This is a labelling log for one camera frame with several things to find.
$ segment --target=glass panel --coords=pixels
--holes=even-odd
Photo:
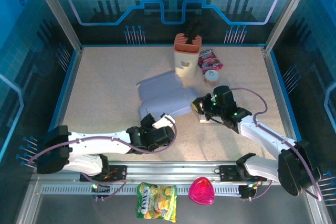
[[[336,175],[336,0],[301,0],[274,46],[280,72],[301,136],[315,148],[326,174]],[[336,204],[333,180],[322,189]],[[329,210],[335,220],[336,208]]]
[[[263,44],[287,0],[60,0],[83,44],[172,44],[199,17],[204,43]]]
[[[15,223],[35,151],[23,137],[48,131],[73,49],[45,0],[0,6],[0,222]]]

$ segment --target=yellow snack bag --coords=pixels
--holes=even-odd
[[[176,186],[141,183],[137,188],[136,216],[142,219],[163,219],[176,222]]]

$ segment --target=snack bag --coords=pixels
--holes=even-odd
[[[157,186],[141,183],[136,216],[142,219],[163,219],[176,222],[176,186]]]
[[[223,67],[223,64],[212,52],[212,49],[205,50],[199,54],[198,65],[202,69],[203,74],[208,70],[217,70]]]

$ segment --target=beige tabletop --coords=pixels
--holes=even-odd
[[[258,92],[268,103],[260,121],[284,134],[260,47],[212,48],[223,63],[218,85],[244,87]],[[70,131],[109,133],[140,126],[141,105],[136,83],[174,69],[173,47],[87,47],[63,121]],[[182,79],[200,95],[212,91],[205,85],[200,68],[193,79]],[[235,100],[252,113],[263,103],[246,91],[233,91]],[[107,154],[114,161],[235,161],[249,152],[272,158],[252,140],[225,126],[199,123],[195,112],[175,118],[177,138],[167,151],[152,155]]]

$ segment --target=red snack packet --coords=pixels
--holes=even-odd
[[[223,64],[218,60],[212,49],[205,50],[199,54],[198,65],[202,69],[203,74],[208,70],[217,70],[223,67]]]

